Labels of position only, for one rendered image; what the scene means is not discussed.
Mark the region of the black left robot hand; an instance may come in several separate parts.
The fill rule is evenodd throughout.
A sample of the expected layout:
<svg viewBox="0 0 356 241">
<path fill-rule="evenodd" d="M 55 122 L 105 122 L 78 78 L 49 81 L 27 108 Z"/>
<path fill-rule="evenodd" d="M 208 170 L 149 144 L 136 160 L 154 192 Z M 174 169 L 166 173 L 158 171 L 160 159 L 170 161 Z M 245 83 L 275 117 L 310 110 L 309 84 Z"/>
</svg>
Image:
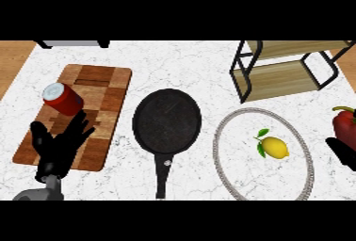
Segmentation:
<svg viewBox="0 0 356 241">
<path fill-rule="evenodd" d="M 67 176 L 78 148 L 95 132 L 95 128 L 84 130 L 87 124 L 86 113 L 80 111 L 64 132 L 53 137 L 40 121 L 31 123 L 33 146 L 40 156 L 36 172 L 38 182 L 44 183 L 49 175 L 59 179 Z"/>
</svg>

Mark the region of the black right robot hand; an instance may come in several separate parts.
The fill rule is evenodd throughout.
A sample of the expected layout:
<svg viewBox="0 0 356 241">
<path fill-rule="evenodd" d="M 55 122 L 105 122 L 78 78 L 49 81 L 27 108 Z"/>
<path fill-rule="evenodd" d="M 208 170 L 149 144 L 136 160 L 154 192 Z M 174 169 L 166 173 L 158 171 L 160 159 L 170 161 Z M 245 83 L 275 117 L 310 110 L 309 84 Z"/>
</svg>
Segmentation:
<svg viewBox="0 0 356 241">
<path fill-rule="evenodd" d="M 329 137 L 325 140 L 334 154 L 340 158 L 341 164 L 356 171 L 356 151 L 337 139 Z"/>
</svg>

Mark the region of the red bell pepper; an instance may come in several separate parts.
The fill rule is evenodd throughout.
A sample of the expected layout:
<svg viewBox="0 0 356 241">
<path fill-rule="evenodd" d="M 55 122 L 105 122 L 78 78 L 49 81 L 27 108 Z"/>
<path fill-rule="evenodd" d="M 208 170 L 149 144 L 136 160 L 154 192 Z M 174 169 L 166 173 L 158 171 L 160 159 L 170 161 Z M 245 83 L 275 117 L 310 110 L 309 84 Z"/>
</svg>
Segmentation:
<svg viewBox="0 0 356 241">
<path fill-rule="evenodd" d="M 335 137 L 356 151 L 356 111 L 347 106 L 335 106 L 332 110 L 340 110 L 332 120 Z"/>
</svg>

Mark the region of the black wooden tiered shelf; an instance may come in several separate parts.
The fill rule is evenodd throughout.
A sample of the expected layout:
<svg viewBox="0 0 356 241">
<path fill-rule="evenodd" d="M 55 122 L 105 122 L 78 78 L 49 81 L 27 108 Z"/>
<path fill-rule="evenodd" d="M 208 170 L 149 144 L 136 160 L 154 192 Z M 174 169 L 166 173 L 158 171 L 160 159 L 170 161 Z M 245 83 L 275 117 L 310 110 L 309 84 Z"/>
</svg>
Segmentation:
<svg viewBox="0 0 356 241">
<path fill-rule="evenodd" d="M 241 40 L 229 75 L 241 103 L 321 90 L 340 75 L 337 60 L 356 40 Z M 307 66 L 319 53 L 332 73 L 321 82 Z"/>
</svg>

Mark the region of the yellow lemon with leaves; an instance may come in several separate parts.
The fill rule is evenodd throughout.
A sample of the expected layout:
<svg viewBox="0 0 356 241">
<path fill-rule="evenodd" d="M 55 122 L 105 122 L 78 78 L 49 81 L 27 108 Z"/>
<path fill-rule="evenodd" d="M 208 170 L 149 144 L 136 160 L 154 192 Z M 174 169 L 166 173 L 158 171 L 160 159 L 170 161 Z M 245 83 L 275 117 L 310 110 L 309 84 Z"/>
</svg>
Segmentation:
<svg viewBox="0 0 356 241">
<path fill-rule="evenodd" d="M 276 137 L 267 137 L 270 130 L 263 128 L 259 130 L 254 139 L 257 143 L 257 151 L 263 157 L 269 156 L 275 159 L 282 159 L 290 155 L 287 143 Z"/>
</svg>

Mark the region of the red can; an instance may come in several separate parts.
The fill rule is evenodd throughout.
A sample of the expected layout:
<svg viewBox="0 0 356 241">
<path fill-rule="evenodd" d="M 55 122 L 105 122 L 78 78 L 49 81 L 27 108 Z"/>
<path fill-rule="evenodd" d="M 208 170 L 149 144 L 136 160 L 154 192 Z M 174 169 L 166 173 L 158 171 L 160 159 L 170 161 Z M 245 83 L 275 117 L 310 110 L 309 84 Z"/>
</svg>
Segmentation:
<svg viewBox="0 0 356 241">
<path fill-rule="evenodd" d="M 50 84 L 41 92 L 41 98 L 65 116 L 75 116 L 83 110 L 83 97 L 64 83 Z"/>
</svg>

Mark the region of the black frying pan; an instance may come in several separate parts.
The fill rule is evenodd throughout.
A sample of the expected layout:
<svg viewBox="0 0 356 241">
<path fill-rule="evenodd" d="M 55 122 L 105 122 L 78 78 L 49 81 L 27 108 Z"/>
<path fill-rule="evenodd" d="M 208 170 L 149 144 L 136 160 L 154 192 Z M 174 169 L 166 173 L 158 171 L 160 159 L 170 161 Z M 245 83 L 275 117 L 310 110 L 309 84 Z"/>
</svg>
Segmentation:
<svg viewBox="0 0 356 241">
<path fill-rule="evenodd" d="M 201 127 L 198 104 L 177 89 L 155 91 L 136 107 L 132 130 L 140 147 L 154 154 L 158 200 L 166 199 L 166 182 L 174 155 L 192 146 Z"/>
</svg>

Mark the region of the grey appliance with black legs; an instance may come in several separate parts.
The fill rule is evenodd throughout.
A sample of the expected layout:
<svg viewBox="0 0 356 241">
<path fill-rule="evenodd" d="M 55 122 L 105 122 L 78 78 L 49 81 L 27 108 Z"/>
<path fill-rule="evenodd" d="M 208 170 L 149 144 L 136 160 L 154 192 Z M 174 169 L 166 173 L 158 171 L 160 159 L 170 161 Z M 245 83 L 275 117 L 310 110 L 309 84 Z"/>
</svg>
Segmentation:
<svg viewBox="0 0 356 241">
<path fill-rule="evenodd" d="M 36 43 L 43 49 L 52 49 L 55 46 L 109 46 L 108 40 L 37 40 Z"/>
</svg>

